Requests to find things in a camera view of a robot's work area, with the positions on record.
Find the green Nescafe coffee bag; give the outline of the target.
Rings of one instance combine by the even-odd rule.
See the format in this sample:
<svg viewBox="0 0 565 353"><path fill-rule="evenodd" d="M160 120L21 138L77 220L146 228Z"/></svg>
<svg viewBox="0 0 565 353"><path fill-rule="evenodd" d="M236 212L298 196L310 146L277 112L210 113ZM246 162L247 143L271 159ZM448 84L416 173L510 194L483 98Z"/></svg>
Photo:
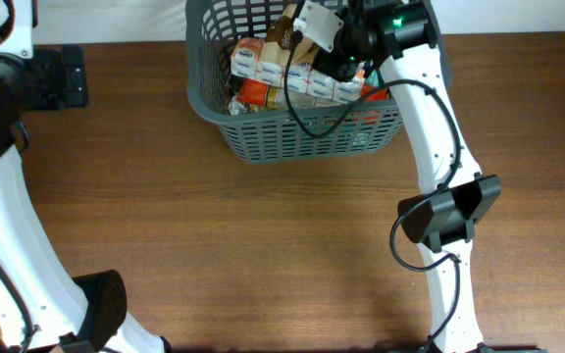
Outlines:
<svg viewBox="0 0 565 353"><path fill-rule="evenodd" d="M371 72L365 64L361 64L351 81L336 81L325 74L313 71L309 76L307 93L315 98L315 108L337 108L333 114L318 119L306 118L304 126L315 135L324 135L324 139L339 144L341 140L351 143L365 144L368 134L377 124L381 112L379 110L362 111L363 105L376 101L386 101L390 98L388 90L383 90L369 95L363 102L354 105L348 113L348 106L359 98L372 91L382 82L380 75Z"/></svg>

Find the Kleenex tissue multipack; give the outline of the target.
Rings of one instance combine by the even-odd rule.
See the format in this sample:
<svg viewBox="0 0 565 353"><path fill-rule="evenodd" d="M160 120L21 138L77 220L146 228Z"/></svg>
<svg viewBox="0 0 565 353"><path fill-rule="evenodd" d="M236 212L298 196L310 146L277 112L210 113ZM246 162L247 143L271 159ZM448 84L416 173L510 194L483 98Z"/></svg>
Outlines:
<svg viewBox="0 0 565 353"><path fill-rule="evenodd" d="M262 38L242 38L238 41L231 54L231 73L258 82L266 83L274 87L283 88L286 68L276 64L262 64L260 54L264 40ZM312 65L290 65L288 74L288 90L307 93L309 76L316 71Z"/></svg>

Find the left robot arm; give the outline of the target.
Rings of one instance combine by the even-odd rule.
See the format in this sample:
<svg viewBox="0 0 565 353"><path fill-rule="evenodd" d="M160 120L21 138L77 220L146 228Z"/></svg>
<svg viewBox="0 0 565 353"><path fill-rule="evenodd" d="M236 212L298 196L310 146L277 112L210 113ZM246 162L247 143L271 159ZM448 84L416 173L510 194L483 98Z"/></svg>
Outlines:
<svg viewBox="0 0 565 353"><path fill-rule="evenodd" d="M33 208L22 155L29 111L88 102L80 47L35 49L33 1L5 3L0 23L0 340L1 352L167 352L169 342L129 312L114 270L72 277Z"/></svg>

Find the beige brown cookie bag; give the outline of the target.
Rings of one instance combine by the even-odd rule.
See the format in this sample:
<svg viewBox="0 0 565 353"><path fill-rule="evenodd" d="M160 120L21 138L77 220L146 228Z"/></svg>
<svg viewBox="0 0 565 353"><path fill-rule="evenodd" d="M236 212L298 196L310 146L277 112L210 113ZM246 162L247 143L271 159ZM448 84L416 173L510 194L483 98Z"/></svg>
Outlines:
<svg viewBox="0 0 565 353"><path fill-rule="evenodd" d="M252 103L242 103L238 100L240 89L247 82L247 78L231 76L225 83L226 111L231 116L263 112L264 107Z"/></svg>

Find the beige brown snack bag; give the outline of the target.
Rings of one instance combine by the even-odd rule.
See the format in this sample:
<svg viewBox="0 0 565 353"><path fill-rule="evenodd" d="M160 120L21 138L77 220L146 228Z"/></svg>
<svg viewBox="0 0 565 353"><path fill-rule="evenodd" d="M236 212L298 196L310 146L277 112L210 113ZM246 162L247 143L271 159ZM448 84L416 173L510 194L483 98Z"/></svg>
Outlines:
<svg viewBox="0 0 565 353"><path fill-rule="evenodd" d="M260 54L262 64L276 64L284 67L292 54L293 65L312 65L320 47L311 39L300 38L292 26L295 4L287 5L282 14L267 30L265 42Z"/></svg>

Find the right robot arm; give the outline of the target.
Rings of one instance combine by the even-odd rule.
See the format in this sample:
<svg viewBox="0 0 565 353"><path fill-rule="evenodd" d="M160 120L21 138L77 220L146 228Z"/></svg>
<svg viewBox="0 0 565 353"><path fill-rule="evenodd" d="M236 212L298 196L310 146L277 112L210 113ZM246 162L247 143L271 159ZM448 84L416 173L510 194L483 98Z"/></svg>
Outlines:
<svg viewBox="0 0 565 353"><path fill-rule="evenodd" d="M388 246L427 277L432 308L423 352L486 352L475 308L475 226L500 194L460 132L447 93L443 43L428 1L350 1L335 12L305 1L293 24L338 65L369 62L395 100L414 154L420 193L398 205Z"/></svg>

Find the orange biscuit pack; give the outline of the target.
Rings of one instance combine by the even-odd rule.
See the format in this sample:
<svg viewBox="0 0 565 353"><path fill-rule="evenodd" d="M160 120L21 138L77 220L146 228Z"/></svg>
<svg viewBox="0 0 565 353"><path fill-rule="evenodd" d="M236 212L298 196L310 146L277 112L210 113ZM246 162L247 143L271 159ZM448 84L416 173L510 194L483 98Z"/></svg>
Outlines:
<svg viewBox="0 0 565 353"><path fill-rule="evenodd" d="M357 97L334 98L315 97L305 93L289 90L285 95L282 87L274 87L266 83L248 79L242 86L238 100L242 103L252 103L262 106L265 110L287 110L286 98L289 98L294 109L323 108L351 104Z"/></svg>

